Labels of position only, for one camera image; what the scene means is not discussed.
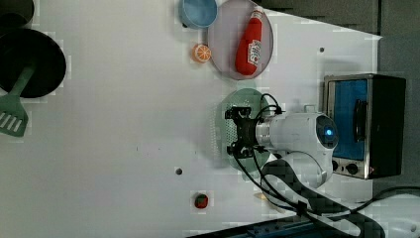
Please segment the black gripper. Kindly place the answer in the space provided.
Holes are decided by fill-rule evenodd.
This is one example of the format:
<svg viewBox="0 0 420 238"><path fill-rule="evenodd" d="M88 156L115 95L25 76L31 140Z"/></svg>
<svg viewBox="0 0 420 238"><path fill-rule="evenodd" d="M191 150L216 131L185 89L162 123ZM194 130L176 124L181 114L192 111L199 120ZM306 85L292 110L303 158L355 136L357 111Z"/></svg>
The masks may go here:
<svg viewBox="0 0 420 238"><path fill-rule="evenodd" d="M251 107L234 106L225 112L225 119L232 120L236 125L237 139L227 147L227 153L234 158L251 158L254 150L264 153L256 137L259 119L251 117Z"/></svg>

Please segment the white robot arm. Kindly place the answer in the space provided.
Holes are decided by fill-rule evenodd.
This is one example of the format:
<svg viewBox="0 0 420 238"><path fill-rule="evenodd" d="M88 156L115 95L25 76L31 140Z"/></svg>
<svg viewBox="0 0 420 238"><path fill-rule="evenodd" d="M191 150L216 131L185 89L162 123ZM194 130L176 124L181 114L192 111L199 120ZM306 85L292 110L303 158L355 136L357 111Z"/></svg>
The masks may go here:
<svg viewBox="0 0 420 238"><path fill-rule="evenodd" d="M339 142L335 122L320 112L251 115L249 107L232 107L225 119L236 125L236 140L227 153L236 159L256 152L280 153L304 184L319 187L333 173L332 156Z"/></svg>

